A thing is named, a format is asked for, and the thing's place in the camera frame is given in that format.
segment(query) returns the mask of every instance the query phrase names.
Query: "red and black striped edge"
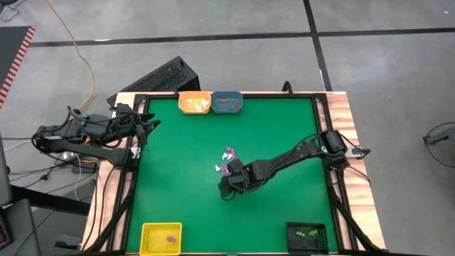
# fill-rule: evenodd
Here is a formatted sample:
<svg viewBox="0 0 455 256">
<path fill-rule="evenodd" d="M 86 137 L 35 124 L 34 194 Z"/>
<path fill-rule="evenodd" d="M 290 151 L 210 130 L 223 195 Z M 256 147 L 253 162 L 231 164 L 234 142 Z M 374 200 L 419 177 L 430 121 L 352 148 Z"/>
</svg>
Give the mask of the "red and black striped edge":
<svg viewBox="0 0 455 256">
<path fill-rule="evenodd" d="M 26 51 L 30 46 L 31 39 L 35 34 L 35 30 L 36 26 L 30 26 L 28 28 L 27 33 L 22 41 L 21 47 L 19 48 L 18 53 L 16 54 L 16 57 L 14 58 L 14 61 L 8 71 L 8 74 L 6 75 L 5 81 L 3 81 L 3 84 L 0 87 L 0 109 L 3 107 L 6 96 L 8 95 L 8 92 L 13 85 L 14 78 L 19 71 L 19 67 L 21 66 L 22 60 L 26 55 Z"/>
</svg>

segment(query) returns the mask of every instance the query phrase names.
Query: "green mat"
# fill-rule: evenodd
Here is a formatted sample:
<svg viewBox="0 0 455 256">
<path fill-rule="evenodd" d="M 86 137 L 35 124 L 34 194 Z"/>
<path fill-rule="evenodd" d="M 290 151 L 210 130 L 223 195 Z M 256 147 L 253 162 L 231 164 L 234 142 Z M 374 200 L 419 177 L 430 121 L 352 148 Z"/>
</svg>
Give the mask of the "green mat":
<svg viewBox="0 0 455 256">
<path fill-rule="evenodd" d="M 317 133 L 310 99 L 244 99 L 239 114 L 184 114 L 177 100 L 152 99 L 149 111 L 161 124 L 142 152 L 127 252 L 139 251 L 142 224 L 153 222 L 183 224 L 182 252 L 286 252 L 287 222 L 324 223 L 337 250 L 320 159 L 233 201 L 218 190 L 226 146 L 247 164 Z"/>
</svg>

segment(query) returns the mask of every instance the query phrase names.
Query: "green table surface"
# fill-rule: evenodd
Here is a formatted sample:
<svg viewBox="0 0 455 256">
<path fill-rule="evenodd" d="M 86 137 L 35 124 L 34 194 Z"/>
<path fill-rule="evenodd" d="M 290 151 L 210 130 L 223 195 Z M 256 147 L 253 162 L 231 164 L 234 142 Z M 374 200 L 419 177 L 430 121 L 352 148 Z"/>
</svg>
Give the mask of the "green table surface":
<svg viewBox="0 0 455 256">
<path fill-rule="evenodd" d="M 127 252 L 138 252 L 143 223 L 180 222 L 182 252 L 286 252 L 287 222 L 324 223 L 337 250 L 320 159 L 280 171 L 253 193 L 223 201 L 215 165 L 227 146 L 247 164 L 290 150 L 317 133 L 310 99 L 245 98 L 238 114 L 184 114 L 175 99 L 151 99 L 161 124 L 139 167 Z"/>
</svg>

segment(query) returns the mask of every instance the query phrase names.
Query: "gray concrete floor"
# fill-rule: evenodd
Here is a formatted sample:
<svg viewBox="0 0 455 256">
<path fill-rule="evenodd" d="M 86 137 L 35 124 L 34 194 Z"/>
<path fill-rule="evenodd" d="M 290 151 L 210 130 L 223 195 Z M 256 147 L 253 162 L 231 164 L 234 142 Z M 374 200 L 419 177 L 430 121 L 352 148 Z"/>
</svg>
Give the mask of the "gray concrete floor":
<svg viewBox="0 0 455 256">
<path fill-rule="evenodd" d="M 309 31 L 300 0 L 53 3 L 78 40 Z M 455 26 L 453 1 L 311 0 L 311 5 L 319 31 Z M 44 1 L 28 1 L 19 10 L 0 26 L 37 25 L 33 42 L 69 40 Z M 321 45 L 333 89 L 348 92 L 360 142 L 373 150 L 366 165 L 387 248 L 453 255 L 455 170 L 428 155 L 422 136 L 438 123 L 454 121 L 455 34 L 332 37 L 321 38 Z M 81 51 L 97 76 L 88 112 L 108 114 L 107 97 L 177 55 L 199 74 L 204 90 L 279 90 L 285 80 L 295 90 L 323 89 L 310 38 L 83 46 Z M 78 106 L 90 86 L 74 48 L 30 48 L 0 111 L 2 135 L 27 137 L 39 125 L 61 123 L 66 105 Z M 453 147 L 434 150 L 455 164 Z M 30 144 L 6 158 L 13 171 L 53 163 Z M 76 180 L 68 170 L 56 171 L 32 188 L 49 191 Z"/>
</svg>

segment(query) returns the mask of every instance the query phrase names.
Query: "blue bowl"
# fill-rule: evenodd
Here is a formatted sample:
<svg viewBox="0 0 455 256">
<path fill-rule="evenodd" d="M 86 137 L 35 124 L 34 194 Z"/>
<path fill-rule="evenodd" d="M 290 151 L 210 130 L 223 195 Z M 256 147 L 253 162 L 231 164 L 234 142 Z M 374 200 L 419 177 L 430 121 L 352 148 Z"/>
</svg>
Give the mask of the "blue bowl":
<svg viewBox="0 0 455 256">
<path fill-rule="evenodd" d="M 218 114 L 238 113 L 243 106 L 240 92 L 212 92 L 212 110 Z"/>
</svg>

